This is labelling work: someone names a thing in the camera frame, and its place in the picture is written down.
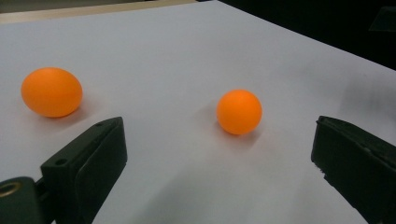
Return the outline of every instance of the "white surface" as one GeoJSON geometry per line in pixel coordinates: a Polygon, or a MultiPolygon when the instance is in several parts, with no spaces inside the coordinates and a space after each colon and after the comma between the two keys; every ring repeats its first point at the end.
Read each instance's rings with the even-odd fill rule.
{"type": "Polygon", "coordinates": [[[310,161],[319,115],[396,144],[396,74],[220,2],[0,26],[0,179],[28,175],[95,122],[123,116],[129,161],[96,217],[117,224],[365,223],[310,161]],[[24,77],[75,74],[80,110],[29,111],[24,77]],[[251,90],[233,137],[215,107],[251,90]]]}

